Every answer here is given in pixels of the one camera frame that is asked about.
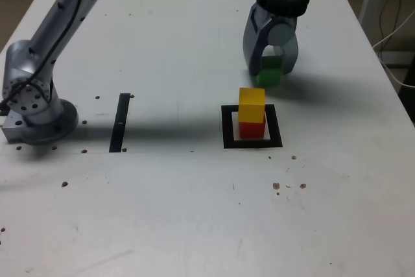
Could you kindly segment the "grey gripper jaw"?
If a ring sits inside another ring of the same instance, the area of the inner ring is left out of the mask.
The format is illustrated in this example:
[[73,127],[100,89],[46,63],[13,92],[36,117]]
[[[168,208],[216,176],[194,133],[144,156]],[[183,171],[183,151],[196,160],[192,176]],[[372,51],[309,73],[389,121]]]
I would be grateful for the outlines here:
[[292,72],[298,58],[297,18],[278,17],[276,21],[277,24],[268,33],[268,44],[280,57],[281,69],[286,75]]
[[274,16],[254,3],[250,9],[243,35],[244,59],[252,77],[261,70],[261,58],[265,47],[269,45],[268,37],[276,26]]

